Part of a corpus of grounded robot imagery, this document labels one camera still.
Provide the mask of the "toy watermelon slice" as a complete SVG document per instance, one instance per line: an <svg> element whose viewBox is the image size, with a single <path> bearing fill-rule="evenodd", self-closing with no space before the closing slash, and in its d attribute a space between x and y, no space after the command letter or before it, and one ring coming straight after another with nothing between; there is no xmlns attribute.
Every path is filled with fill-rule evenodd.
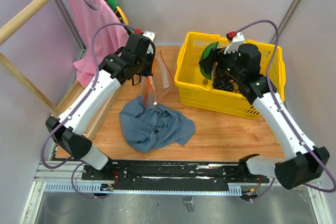
<svg viewBox="0 0 336 224"><path fill-rule="evenodd" d="M206 46L198 62L202 76L207 80L214 80L214 71L216 65L216 54L219 42L212 42Z"/></svg>

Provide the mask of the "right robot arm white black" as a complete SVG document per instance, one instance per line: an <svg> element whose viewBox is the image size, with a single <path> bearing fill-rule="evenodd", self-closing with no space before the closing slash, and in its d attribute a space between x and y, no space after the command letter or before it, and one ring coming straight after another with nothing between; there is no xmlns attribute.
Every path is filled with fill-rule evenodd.
<svg viewBox="0 0 336 224"><path fill-rule="evenodd" d="M238 177L250 182L256 175L277 179L286 189L319 178L329 160L325 147L317 147L300 129L284 106L276 87L261 73L261 53L253 44L241 44L236 51L214 47L209 57L219 69L238 83L240 93L266 120L280 142L285 159L259 154L243 158Z"/></svg>

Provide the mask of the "dark purple grape bunch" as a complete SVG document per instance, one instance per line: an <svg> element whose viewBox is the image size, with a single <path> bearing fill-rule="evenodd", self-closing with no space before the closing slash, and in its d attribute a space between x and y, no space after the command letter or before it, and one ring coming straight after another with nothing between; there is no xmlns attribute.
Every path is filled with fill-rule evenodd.
<svg viewBox="0 0 336 224"><path fill-rule="evenodd" d="M212 84L214 89L233 92L234 81L231 77L225 75L217 75Z"/></svg>

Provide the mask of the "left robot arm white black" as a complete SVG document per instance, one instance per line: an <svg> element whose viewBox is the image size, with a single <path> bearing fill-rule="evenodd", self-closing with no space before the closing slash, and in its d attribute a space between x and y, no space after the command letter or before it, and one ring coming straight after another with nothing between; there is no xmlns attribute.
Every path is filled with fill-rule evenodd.
<svg viewBox="0 0 336 224"><path fill-rule="evenodd" d="M54 142L74 159L92 166L102 180L112 175L109 158L83 134L96 112L127 80L152 75L154 39L152 31L131 34L124 47L103 59L92 83L75 102L58 118L50 116L46 121Z"/></svg>

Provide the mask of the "clear zip bag orange seal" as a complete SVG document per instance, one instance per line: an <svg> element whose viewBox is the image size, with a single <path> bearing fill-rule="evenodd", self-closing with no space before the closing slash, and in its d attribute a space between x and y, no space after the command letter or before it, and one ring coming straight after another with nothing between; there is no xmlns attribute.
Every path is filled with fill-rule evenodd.
<svg viewBox="0 0 336 224"><path fill-rule="evenodd" d="M156 90L156 101L157 103L161 102L161 100L168 94L172 87L172 75L167 67L161 51L159 51L154 58L153 63L153 81L154 81L154 87Z"/></svg>

